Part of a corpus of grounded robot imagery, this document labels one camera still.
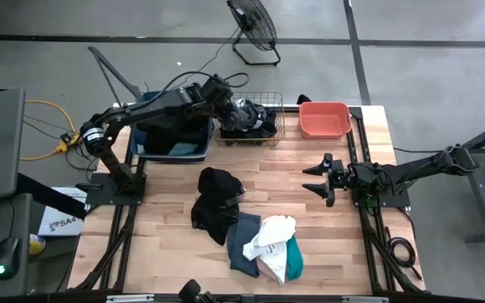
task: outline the fan base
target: fan base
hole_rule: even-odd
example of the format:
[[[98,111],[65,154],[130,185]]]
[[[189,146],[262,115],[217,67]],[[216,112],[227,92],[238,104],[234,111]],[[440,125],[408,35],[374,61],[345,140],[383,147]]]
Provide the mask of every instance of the fan base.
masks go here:
[[[235,41],[233,41],[232,46],[233,46],[233,51],[235,51],[237,53],[237,55],[239,55],[239,57],[241,57],[241,59],[244,61],[244,64],[250,65],[250,66],[277,66],[278,63],[280,63],[280,61],[281,61],[280,54],[278,54],[278,51],[276,50],[276,47],[274,47],[274,46],[273,46],[273,51],[276,54],[276,57],[278,58],[277,61],[274,61],[274,62],[260,62],[260,63],[248,62],[248,60],[246,60],[246,58],[244,58],[244,56],[239,52],[239,50],[235,46],[239,42],[239,40],[241,39],[241,36],[242,35],[243,35],[243,32],[240,31],[239,32],[239,35],[237,35],[237,38],[235,39]]]

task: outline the orange plastic tray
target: orange plastic tray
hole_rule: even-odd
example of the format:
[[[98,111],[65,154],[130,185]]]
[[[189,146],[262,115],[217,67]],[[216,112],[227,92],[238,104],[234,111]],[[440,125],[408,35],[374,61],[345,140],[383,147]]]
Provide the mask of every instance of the orange plastic tray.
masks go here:
[[[305,102],[299,123],[301,135],[309,139],[338,139],[351,130],[349,108],[341,102]]]

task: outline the yellow extension cord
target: yellow extension cord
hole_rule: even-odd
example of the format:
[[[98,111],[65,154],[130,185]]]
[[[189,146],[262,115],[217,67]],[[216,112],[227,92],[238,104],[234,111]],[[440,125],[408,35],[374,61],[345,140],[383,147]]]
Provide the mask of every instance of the yellow extension cord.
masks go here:
[[[27,101],[25,101],[25,103],[27,103],[27,104],[45,104],[45,105],[55,107],[56,109],[59,109],[59,111],[61,111],[63,113],[63,115],[65,115],[65,117],[67,118],[68,124],[71,126],[71,129],[72,129],[73,137],[72,137],[70,143],[68,143],[68,144],[65,143],[64,141],[60,141],[59,145],[57,145],[57,147],[47,155],[39,156],[39,157],[21,157],[20,158],[21,161],[37,161],[37,160],[46,159],[47,157],[51,157],[53,155],[56,155],[57,153],[67,152],[69,146],[72,146],[72,145],[77,143],[80,136],[79,136],[78,132],[76,131],[74,124],[72,123],[71,117],[67,114],[67,112],[61,106],[59,106],[55,103],[52,103],[52,102],[42,101],[42,100],[27,100]]]

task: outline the concrete floor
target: concrete floor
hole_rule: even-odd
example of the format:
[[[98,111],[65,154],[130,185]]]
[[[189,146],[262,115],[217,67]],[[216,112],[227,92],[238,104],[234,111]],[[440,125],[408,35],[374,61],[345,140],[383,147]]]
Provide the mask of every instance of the concrete floor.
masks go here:
[[[342,0],[263,0],[280,38],[348,39]],[[485,41],[485,0],[352,0],[360,39]],[[129,35],[226,38],[236,28],[223,1],[0,0],[0,34]],[[25,88],[28,98],[62,106],[79,126],[114,102],[86,43],[0,41],[0,88]],[[203,65],[218,44],[96,45],[127,79],[145,90]],[[205,70],[247,72],[245,91],[278,90],[286,104],[300,93],[312,99],[361,104],[349,45],[279,45],[276,67],[244,66],[229,46]],[[242,45],[250,58],[269,53]],[[372,104],[383,105],[397,147],[440,149],[485,129],[485,48],[361,47]],[[123,90],[120,95],[130,97]],[[28,105],[26,113],[66,125],[53,109]],[[53,135],[58,129],[40,125]],[[44,154],[56,141],[25,126],[22,154]],[[398,162],[423,155],[397,153]],[[78,158],[76,163],[84,165]],[[64,158],[21,162],[20,171],[49,185],[84,182]],[[485,299],[485,244],[466,247],[483,231],[464,178],[435,176],[409,194],[425,283],[435,294]],[[32,288],[53,291],[69,257],[42,264]]]

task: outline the green light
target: green light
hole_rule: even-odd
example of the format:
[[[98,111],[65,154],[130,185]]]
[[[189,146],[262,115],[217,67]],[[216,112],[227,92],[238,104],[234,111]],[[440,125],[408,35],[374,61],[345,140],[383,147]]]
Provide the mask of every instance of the green light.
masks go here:
[[[0,265],[0,274],[4,273],[5,272],[5,267]]]

